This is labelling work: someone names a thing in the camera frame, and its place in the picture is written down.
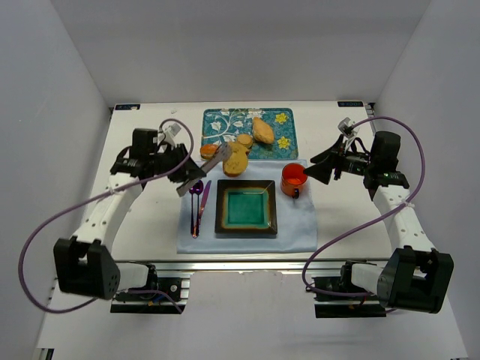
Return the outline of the stainless steel serving tongs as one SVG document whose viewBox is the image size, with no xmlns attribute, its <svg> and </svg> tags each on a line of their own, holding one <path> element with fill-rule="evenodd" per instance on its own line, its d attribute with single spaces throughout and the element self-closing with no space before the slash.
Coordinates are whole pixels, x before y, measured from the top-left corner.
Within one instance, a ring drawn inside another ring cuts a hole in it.
<svg viewBox="0 0 480 360">
<path fill-rule="evenodd" d="M 192 171 L 187 173 L 186 180 L 176 188 L 177 194 L 183 197 L 199 180 L 205 178 L 213 168 L 220 162 L 227 160 L 231 154 L 232 149 L 227 143 L 220 145 L 210 160 L 207 160 L 201 166 L 196 165 Z"/>
</svg>

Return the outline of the sliced brown bread loaf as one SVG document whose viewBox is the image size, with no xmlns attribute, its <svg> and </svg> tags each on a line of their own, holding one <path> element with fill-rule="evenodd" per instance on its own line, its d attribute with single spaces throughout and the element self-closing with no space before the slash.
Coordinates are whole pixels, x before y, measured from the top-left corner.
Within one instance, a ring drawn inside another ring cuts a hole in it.
<svg viewBox="0 0 480 360">
<path fill-rule="evenodd" d="M 250 149 L 237 142 L 228 143 L 232 154 L 223 161 L 223 173 L 229 177 L 240 176 L 248 167 Z"/>
</svg>

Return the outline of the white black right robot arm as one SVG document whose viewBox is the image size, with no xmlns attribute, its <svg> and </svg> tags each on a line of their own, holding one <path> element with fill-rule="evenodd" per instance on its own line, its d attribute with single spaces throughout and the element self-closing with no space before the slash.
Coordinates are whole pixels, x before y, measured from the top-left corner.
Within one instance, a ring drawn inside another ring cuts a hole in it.
<svg viewBox="0 0 480 360">
<path fill-rule="evenodd" d="M 320 279 L 305 285 L 319 299 L 372 296 L 382 308 L 436 314 L 443 306 L 454 262 L 435 248 L 413 208 L 410 185 L 397 170 L 401 138 L 380 131 L 370 150 L 359 151 L 362 145 L 360 139 L 340 135 L 333 146 L 311 158 L 304 174 L 325 185 L 342 173 L 361 176 L 385 225 L 392 254 L 383 267 L 366 260 L 345 262 L 331 289 Z"/>
</svg>

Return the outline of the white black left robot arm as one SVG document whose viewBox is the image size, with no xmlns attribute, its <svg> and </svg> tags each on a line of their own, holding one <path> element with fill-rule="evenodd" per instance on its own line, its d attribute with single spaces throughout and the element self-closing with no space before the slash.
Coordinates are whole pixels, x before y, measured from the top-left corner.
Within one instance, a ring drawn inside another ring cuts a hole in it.
<svg viewBox="0 0 480 360">
<path fill-rule="evenodd" d="M 185 145 L 175 143 L 180 130 L 173 122 L 166 128 L 133 131 L 132 143 L 118 153 L 110 169 L 105 196 L 69 239 L 60 238 L 54 245 L 62 292 L 109 300 L 118 292 L 153 286 L 152 265 L 116 263 L 110 251 L 146 179 L 165 175 L 173 183 L 185 183 L 204 176 Z"/>
</svg>

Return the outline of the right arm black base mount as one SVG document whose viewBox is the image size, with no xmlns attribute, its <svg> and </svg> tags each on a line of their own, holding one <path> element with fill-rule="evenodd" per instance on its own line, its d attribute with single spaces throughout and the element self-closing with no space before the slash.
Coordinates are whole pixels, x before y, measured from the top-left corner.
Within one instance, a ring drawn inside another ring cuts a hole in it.
<svg viewBox="0 0 480 360">
<path fill-rule="evenodd" d="M 341 285 L 339 276 L 313 277 L 310 284 L 330 292 L 362 292 L 359 288 L 346 289 Z M 317 319 L 383 318 L 387 315 L 387 310 L 380 305 L 375 295 L 346 297 L 316 293 L 314 310 Z"/>
</svg>

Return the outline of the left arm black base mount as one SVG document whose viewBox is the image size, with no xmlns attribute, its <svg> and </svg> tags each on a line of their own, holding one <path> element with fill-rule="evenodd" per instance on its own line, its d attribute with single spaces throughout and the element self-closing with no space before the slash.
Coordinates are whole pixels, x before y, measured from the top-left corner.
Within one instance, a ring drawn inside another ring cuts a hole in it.
<svg viewBox="0 0 480 360">
<path fill-rule="evenodd" d="M 110 305 L 111 314 L 176 314 L 187 304 L 191 273 L 158 271 L 157 282 L 151 282 L 141 290 L 150 292 L 136 294 L 128 290 L 115 295 Z"/>
</svg>

